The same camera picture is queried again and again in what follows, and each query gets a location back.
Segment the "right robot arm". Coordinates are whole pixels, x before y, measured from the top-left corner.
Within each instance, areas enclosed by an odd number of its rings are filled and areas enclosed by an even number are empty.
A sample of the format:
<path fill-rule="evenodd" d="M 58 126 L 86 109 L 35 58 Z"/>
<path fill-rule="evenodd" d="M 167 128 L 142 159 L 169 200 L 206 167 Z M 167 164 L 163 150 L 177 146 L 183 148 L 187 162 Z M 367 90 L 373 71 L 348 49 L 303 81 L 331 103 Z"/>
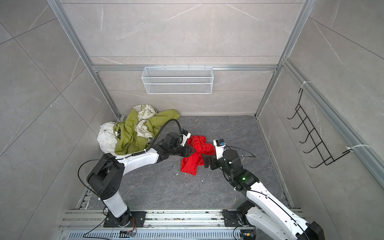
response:
<path fill-rule="evenodd" d="M 204 167 L 220 169 L 235 191 L 248 200 L 237 208 L 242 225 L 253 226 L 274 240 L 324 240 L 322 227 L 308 223 L 282 204 L 264 184 L 246 170 L 237 151 L 222 150 L 219 155 L 202 155 Z"/>

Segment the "green cloth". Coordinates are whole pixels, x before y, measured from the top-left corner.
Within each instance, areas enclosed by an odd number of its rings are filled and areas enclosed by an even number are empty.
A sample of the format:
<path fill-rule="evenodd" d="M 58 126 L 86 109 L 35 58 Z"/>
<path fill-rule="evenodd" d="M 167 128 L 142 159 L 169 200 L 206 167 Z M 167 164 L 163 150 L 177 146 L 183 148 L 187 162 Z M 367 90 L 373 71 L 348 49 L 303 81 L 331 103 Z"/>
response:
<path fill-rule="evenodd" d="M 124 122 L 114 125 L 115 154 L 123 156 L 146 149 L 168 120 L 179 118 L 174 109 L 158 112 L 148 104 L 134 106 Z"/>

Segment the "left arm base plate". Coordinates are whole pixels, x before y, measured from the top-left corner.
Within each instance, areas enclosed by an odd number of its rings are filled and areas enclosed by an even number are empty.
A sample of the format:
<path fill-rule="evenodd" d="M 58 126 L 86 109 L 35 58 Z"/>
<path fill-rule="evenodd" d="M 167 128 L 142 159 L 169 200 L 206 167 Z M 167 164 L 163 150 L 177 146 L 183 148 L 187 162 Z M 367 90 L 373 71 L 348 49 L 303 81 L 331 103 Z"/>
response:
<path fill-rule="evenodd" d="M 124 213 L 116 218 L 110 211 L 107 213 L 106 220 L 103 224 L 104 228 L 142 228 L 146 219 L 147 212 L 133 211 Z"/>

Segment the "plain white cloth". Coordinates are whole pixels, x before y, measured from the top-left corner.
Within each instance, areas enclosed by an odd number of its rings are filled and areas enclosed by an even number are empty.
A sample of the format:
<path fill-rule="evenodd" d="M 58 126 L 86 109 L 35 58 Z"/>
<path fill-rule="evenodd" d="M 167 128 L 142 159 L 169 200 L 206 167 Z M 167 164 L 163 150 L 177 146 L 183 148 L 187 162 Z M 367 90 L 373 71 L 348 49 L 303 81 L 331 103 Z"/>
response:
<path fill-rule="evenodd" d="M 100 131 L 97 136 L 100 149 L 105 154 L 112 154 L 117 156 L 115 153 L 115 147 L 117 145 L 117 139 L 114 132 L 115 122 L 107 122 L 100 126 Z"/>

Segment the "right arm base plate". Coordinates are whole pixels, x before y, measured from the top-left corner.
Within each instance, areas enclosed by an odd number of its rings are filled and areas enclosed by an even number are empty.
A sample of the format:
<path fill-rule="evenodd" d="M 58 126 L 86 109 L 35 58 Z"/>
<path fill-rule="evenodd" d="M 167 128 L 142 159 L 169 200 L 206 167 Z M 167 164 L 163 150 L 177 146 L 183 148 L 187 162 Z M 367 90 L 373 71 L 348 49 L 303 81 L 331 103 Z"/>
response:
<path fill-rule="evenodd" d="M 247 226 L 245 220 L 238 216 L 237 211 L 222 210 L 222 216 L 226 227 Z"/>

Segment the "red cloth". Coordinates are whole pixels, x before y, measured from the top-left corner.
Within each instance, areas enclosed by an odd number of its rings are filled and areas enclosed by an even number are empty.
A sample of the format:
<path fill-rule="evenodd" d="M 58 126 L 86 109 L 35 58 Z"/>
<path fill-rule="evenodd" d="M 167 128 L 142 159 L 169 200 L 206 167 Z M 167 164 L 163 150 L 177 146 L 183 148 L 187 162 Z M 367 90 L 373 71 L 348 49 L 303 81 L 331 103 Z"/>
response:
<path fill-rule="evenodd" d="M 187 140 L 187 145 L 194 148 L 196 152 L 190 157 L 182 159 L 180 171 L 195 176 L 197 167 L 204 165 L 202 155 L 214 155 L 216 153 L 215 147 L 208 143 L 204 136 L 191 136 Z"/>

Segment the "aluminium mounting rail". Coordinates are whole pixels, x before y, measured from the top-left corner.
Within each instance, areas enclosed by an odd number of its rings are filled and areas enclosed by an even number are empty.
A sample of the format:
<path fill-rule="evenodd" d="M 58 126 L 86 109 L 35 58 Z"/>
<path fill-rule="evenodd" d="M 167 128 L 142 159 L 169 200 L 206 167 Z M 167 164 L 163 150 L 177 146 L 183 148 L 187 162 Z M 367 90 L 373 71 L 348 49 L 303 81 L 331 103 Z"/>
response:
<path fill-rule="evenodd" d="M 145 211 L 144 229 L 207 229 L 226 227 L 222 210 L 137 210 Z M 59 224 L 60 229 L 88 230 L 103 227 L 106 214 L 102 210 L 68 210 Z"/>

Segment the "white floral patterned cloth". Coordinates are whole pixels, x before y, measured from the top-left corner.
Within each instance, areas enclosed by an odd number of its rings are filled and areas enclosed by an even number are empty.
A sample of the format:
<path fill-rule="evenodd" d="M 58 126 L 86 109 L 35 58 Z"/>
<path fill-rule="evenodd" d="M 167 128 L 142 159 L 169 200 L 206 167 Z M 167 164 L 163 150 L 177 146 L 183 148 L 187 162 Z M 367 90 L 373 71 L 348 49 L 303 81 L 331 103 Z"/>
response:
<path fill-rule="evenodd" d="M 146 123 L 151 117 L 158 113 L 157 110 L 148 104 L 136 105 L 133 107 L 133 109 L 138 114 L 138 123 L 135 127 L 135 131 L 137 132 L 138 136 L 147 139 L 153 138 L 153 134 L 151 134 L 148 130 Z"/>

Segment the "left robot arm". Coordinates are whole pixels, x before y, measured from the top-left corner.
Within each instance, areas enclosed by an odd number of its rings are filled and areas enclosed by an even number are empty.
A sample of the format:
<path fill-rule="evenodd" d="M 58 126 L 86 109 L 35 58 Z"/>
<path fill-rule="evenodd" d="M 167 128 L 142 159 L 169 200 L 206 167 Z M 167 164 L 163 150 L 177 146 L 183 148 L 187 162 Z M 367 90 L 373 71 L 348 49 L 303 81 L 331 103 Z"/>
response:
<path fill-rule="evenodd" d="M 185 130 L 181 134 L 171 132 L 149 150 L 122 159 L 106 154 L 105 159 L 97 160 L 87 177 L 87 183 L 116 219 L 129 216 L 130 210 L 119 193 L 123 176 L 141 167 L 160 163 L 169 156 L 191 156 L 195 150 L 187 145 L 190 137 L 191 133 Z"/>

